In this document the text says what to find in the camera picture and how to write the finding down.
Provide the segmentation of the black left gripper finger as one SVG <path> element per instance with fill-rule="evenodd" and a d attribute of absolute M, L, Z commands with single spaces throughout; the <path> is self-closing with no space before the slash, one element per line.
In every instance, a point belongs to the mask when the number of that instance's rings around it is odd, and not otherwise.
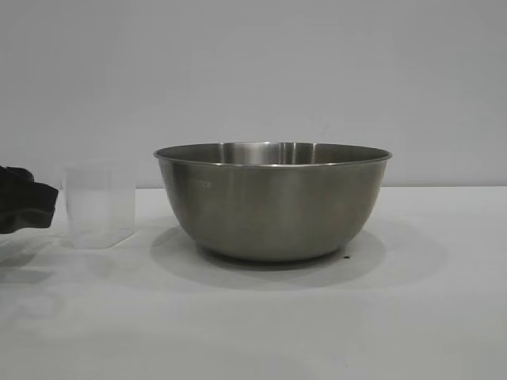
<path fill-rule="evenodd" d="M 49 228 L 58 194 L 57 189 L 41 183 L 1 184 L 1 228 Z"/>
<path fill-rule="evenodd" d="M 2 166 L 0 169 L 0 183 L 2 187 L 12 187 L 34 182 L 33 174 L 25 168 Z"/>

